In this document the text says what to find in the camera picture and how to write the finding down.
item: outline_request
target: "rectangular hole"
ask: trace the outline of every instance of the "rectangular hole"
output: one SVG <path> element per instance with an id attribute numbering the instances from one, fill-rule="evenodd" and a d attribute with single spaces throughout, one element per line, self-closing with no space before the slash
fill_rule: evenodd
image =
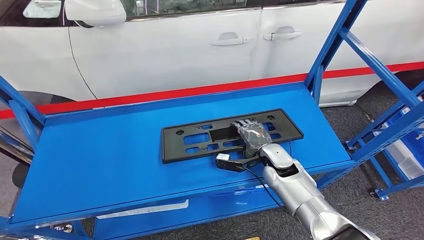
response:
<path id="1" fill-rule="evenodd" d="M 209 133 L 213 142 L 240 137 L 235 126 L 210 130 Z"/>
<path id="2" fill-rule="evenodd" d="M 270 134 L 270 135 L 271 135 L 271 139 L 279 139 L 279 138 L 281 138 L 281 135 L 279 133 L 273 133 L 273 134 Z"/>
<path id="3" fill-rule="evenodd" d="M 204 130 L 206 130 L 206 129 L 211 129 L 211 128 L 212 128 L 212 125 L 210 125 L 210 124 L 208 124 L 208 125 L 203 125 L 203 126 L 201 126 L 200 128 L 201 128 L 201 129 L 204 129 Z"/>
<path id="4" fill-rule="evenodd" d="M 202 132 L 198 134 L 185 136 L 184 144 L 190 145 L 190 144 L 206 143 L 209 140 L 211 140 L 211 138 L 209 137 L 209 134 L 207 132 Z"/>
<path id="5" fill-rule="evenodd" d="M 243 156 L 243 152 L 242 151 L 233 151 L 233 152 L 229 152 L 229 159 L 231 160 L 240 160 L 240 159 L 245 159 L 246 157 Z"/>
<path id="6" fill-rule="evenodd" d="M 238 139 L 238 140 L 232 140 L 232 141 L 225 141 L 222 143 L 222 145 L 228 148 L 228 147 L 234 147 L 234 146 L 242 146 L 243 143 L 244 143 L 243 140 Z"/>
<path id="7" fill-rule="evenodd" d="M 220 146 L 218 146 L 218 143 L 209 144 L 209 145 L 207 146 L 207 150 L 208 150 L 208 151 L 217 150 L 217 149 L 219 149 L 219 148 L 220 148 Z"/>
<path id="8" fill-rule="evenodd" d="M 199 147 L 197 147 L 197 146 L 195 146 L 195 147 L 190 147 L 190 148 L 187 148 L 186 150 L 185 150 L 185 152 L 187 153 L 187 154 L 195 154 L 195 153 L 198 153 L 200 151 L 200 149 L 199 149 Z"/>
<path id="9" fill-rule="evenodd" d="M 274 124 L 272 122 L 265 122 L 262 123 L 263 127 L 269 132 L 269 131 L 274 131 L 276 129 L 276 127 L 274 126 Z"/>

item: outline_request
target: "red line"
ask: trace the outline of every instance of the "red line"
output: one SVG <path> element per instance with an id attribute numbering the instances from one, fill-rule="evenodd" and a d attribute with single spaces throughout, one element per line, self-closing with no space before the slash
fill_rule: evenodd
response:
<path id="1" fill-rule="evenodd" d="M 392 72 L 418 70 L 418 69 L 424 69 L 424 61 L 392 64 L 392 65 L 388 65 L 387 67 Z M 323 78 L 332 79 L 332 78 L 341 78 L 341 77 L 370 75 L 370 74 L 374 74 L 371 68 L 358 67 L 358 68 L 350 68 L 350 69 L 325 71 Z M 239 82 L 223 83 L 223 84 L 209 85 L 209 86 L 198 86 L 198 87 L 190 87 L 190 88 L 183 88 L 183 89 L 176 89 L 176 90 L 142 93 L 142 94 L 129 95 L 129 96 L 118 96 L 118 97 L 109 97 L 109 98 L 103 98 L 103 99 L 86 100 L 86 101 L 73 101 L 73 102 L 65 102 L 65 103 L 45 104 L 45 105 L 38 105 L 36 106 L 36 108 L 43 114 L 58 114 L 58 113 L 74 112 L 74 111 L 81 111 L 81 110 L 100 108 L 100 107 L 135 104 L 135 103 L 142 103 L 142 102 L 150 102 L 150 101 L 158 101 L 158 100 L 165 100 L 165 99 L 174 99 L 174 98 L 189 97 L 189 96 L 196 96 L 196 95 L 213 94 L 213 93 L 221 93 L 221 92 L 228 92 L 228 91 L 235 91 L 235 90 L 242 90 L 242 89 L 251 89 L 251 88 L 258 88 L 258 87 L 265 87 L 265 86 L 295 83 L 295 82 L 301 82 L 305 80 L 306 76 L 307 76 L 307 73 L 302 73 L 302 74 L 295 74 L 295 75 L 271 77 L 271 78 L 265 78 L 265 79 L 239 81 Z M 8 118 L 14 118 L 14 117 L 15 116 L 10 109 L 0 111 L 0 119 L 8 119 Z"/>

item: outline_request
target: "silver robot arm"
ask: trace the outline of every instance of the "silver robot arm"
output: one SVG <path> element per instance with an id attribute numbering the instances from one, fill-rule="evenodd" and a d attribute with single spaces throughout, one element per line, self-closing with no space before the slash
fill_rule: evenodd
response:
<path id="1" fill-rule="evenodd" d="M 233 123 L 246 142 L 245 155 L 266 159 L 263 178 L 289 214 L 299 219 L 314 240 L 379 240 L 338 213 L 324 199 L 317 183 L 299 161 L 279 144 L 272 143 L 263 125 L 250 120 Z"/>

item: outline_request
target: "white label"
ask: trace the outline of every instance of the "white label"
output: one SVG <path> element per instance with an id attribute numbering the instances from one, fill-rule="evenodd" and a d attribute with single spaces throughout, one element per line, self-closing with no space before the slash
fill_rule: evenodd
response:
<path id="1" fill-rule="evenodd" d="M 149 214 L 149 213 L 157 213 L 157 212 L 171 211 L 171 210 L 177 210 L 177 209 L 186 209 L 188 207 L 189 207 L 189 200 L 186 199 L 185 202 L 182 202 L 182 203 L 142 207 L 142 208 L 133 209 L 129 211 L 120 211 L 120 212 L 115 212 L 111 214 L 101 215 L 101 216 L 97 216 L 97 218 L 108 219 L 108 218 L 116 218 L 116 217 L 130 216 L 130 215 Z"/>
<path id="2" fill-rule="evenodd" d="M 263 185 L 257 185 L 257 186 L 255 186 L 255 188 L 257 188 L 257 189 L 263 189 L 263 188 L 264 188 L 264 186 L 263 186 Z"/>

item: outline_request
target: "blue shelf surface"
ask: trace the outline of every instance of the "blue shelf surface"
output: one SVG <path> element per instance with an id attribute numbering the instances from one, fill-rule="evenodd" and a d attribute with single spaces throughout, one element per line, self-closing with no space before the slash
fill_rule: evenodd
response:
<path id="1" fill-rule="evenodd" d="M 292 155 L 311 174 L 354 163 L 303 83 L 54 115 L 11 223 L 88 218 L 257 185 L 248 172 L 218 169 L 214 156 L 162 164 L 161 130 L 278 108 L 304 133 Z M 253 170 L 262 175 L 260 166 Z"/>
<path id="2" fill-rule="evenodd" d="M 276 207 L 263 189 L 261 193 L 194 197 L 183 209 L 96 219 L 94 239 L 137 238 Z"/>

